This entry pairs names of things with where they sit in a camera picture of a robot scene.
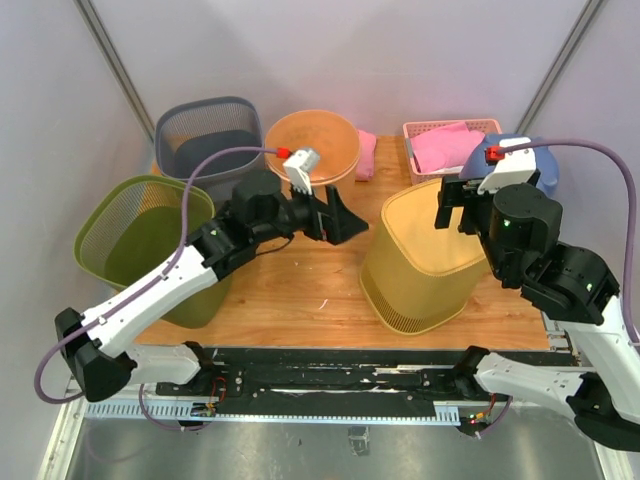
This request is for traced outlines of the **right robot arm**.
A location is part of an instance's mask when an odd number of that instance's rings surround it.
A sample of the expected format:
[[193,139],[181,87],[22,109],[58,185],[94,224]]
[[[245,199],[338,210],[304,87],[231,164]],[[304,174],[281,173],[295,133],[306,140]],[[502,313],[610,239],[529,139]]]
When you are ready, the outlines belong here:
[[454,366],[453,387],[466,400],[487,392],[519,397],[572,420],[610,449],[639,449],[639,353],[622,315],[619,284],[596,253],[559,239],[563,208],[533,180],[484,193],[478,179],[447,175],[435,226],[462,210],[460,232],[475,235],[502,287],[519,291],[569,334],[593,369],[551,371],[470,346]]

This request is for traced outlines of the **orange plastic bucket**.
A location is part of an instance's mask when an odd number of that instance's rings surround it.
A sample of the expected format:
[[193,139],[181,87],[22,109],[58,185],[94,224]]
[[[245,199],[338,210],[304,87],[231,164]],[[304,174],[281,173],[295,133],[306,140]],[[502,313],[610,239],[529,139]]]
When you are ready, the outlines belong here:
[[310,175],[316,195],[325,200],[325,186],[334,185],[344,203],[353,199],[360,141],[356,128],[341,115],[325,110],[291,113],[270,128],[264,146],[312,148],[320,156]]

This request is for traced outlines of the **yellow slotted plastic basket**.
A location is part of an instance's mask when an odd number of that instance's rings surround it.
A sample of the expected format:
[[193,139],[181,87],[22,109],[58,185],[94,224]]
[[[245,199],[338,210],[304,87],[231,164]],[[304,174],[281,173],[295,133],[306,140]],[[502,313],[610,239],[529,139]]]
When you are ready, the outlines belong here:
[[399,334],[419,335],[459,315],[489,273],[476,237],[434,227],[439,191],[432,180],[384,202],[360,271],[374,313]]

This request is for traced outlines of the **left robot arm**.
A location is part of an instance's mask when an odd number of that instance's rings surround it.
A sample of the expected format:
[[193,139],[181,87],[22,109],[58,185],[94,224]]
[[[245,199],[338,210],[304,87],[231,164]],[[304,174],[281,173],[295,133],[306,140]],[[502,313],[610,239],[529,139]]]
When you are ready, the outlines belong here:
[[207,393],[213,363],[195,342],[174,347],[134,346],[135,338],[193,295],[229,277],[256,257],[258,247],[276,238],[306,237],[340,245],[367,230],[337,188],[326,198],[281,191],[280,178],[254,171],[232,191],[214,218],[182,240],[176,252],[116,296],[82,313],[60,312],[55,326],[61,354],[89,402],[104,401],[124,387],[171,383],[190,394]]

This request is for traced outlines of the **blue plastic bucket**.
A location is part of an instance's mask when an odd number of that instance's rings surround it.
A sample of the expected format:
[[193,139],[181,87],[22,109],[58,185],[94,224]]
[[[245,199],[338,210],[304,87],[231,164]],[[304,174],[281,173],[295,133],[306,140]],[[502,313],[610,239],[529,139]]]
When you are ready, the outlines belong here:
[[[472,151],[458,176],[461,179],[483,178],[491,173],[495,166],[489,165],[485,159],[485,150],[494,145],[511,146],[531,141],[530,137],[521,137],[517,134],[491,133],[486,134],[482,142]],[[558,185],[558,162],[548,147],[536,147],[534,149],[536,166],[540,171],[540,177],[536,184],[548,197],[553,197]]]

